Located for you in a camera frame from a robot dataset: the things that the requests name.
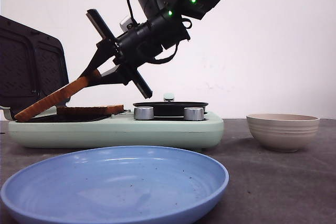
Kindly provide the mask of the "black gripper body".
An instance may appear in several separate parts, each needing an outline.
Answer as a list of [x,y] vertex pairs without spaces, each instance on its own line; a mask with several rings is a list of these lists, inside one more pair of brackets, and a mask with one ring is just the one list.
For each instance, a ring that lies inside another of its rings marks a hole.
[[164,49],[177,47],[182,40],[189,40],[187,27],[183,25],[188,21],[171,11],[164,11],[148,19],[132,29],[115,37],[96,9],[87,11],[87,17],[98,31],[102,40],[112,40],[116,45],[115,56],[109,58],[98,71],[103,74],[117,65],[125,69],[129,77],[145,98],[152,96],[152,90],[144,81],[137,68],[144,63],[163,64],[173,59],[169,56],[156,59]]

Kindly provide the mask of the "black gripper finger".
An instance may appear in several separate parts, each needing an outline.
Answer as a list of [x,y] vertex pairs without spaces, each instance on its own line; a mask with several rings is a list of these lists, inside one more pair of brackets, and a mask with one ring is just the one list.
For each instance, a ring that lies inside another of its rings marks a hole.
[[78,90],[102,84],[127,85],[128,83],[129,77],[125,73],[124,67],[121,65],[117,65],[103,74],[101,74],[97,68],[90,68],[88,66],[79,78]]
[[97,51],[79,78],[86,77],[88,80],[114,80],[116,75],[115,68],[100,74],[98,67],[115,55],[115,43],[112,40],[100,41],[97,43]]

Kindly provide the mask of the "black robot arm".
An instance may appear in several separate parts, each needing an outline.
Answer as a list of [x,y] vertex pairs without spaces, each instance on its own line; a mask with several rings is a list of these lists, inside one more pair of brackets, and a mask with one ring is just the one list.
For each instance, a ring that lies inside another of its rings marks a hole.
[[190,36],[184,22],[202,19],[220,0],[138,0],[146,22],[131,19],[126,31],[115,37],[96,9],[87,11],[87,17],[102,40],[97,51],[79,79],[82,88],[100,84],[124,84],[132,81],[145,98],[152,90],[144,81],[138,67],[145,64],[160,65],[173,59],[156,57]]

